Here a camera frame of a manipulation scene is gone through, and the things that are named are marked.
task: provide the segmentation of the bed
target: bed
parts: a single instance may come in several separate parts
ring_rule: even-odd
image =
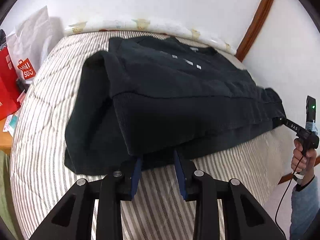
[[[99,50],[108,50],[111,37],[132,38],[163,34],[107,31],[71,35],[50,52],[30,86],[20,110],[10,161],[13,204],[21,232],[28,239],[53,206],[80,178],[64,166],[65,128],[72,113],[84,61]],[[206,46],[178,38],[190,46]],[[218,50],[236,67],[244,65],[234,56]],[[238,178],[263,205],[283,175],[286,149],[292,137],[278,127],[234,148],[212,153],[194,161],[196,167],[216,179]],[[92,239],[95,239],[98,201],[95,203]],[[174,167],[142,173],[132,202],[121,206],[124,239],[192,239],[195,203],[180,196]],[[220,238],[224,239],[222,205],[219,203]]]

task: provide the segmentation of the blue sleeve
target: blue sleeve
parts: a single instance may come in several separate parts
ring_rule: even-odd
[[[300,192],[293,188],[291,196],[290,240],[300,239],[319,211],[318,180],[314,177]]]

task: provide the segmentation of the human hand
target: human hand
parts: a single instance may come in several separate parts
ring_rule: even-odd
[[[295,145],[295,149],[293,150],[293,157],[292,157],[292,161],[291,161],[291,169],[294,170],[299,162],[299,160],[302,157],[302,144],[299,142],[298,138],[296,138],[294,141],[294,145]],[[303,169],[306,169],[306,173],[303,177],[301,186],[306,185],[310,180],[313,179],[314,177],[314,166],[315,166],[315,162],[316,162],[316,157],[317,157],[317,152],[315,149],[309,149],[306,153],[306,156],[303,157],[303,159],[301,160],[301,162],[299,163],[296,172],[300,172]]]

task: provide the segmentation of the miniso bag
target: miniso bag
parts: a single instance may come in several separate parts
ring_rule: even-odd
[[[31,84],[49,54],[52,26],[47,7],[17,25],[7,37],[9,54],[17,75]]]

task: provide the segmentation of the green fabric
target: green fabric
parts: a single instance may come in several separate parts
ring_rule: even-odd
[[[10,157],[0,151],[0,216],[13,236],[23,240],[12,202],[9,163]]]

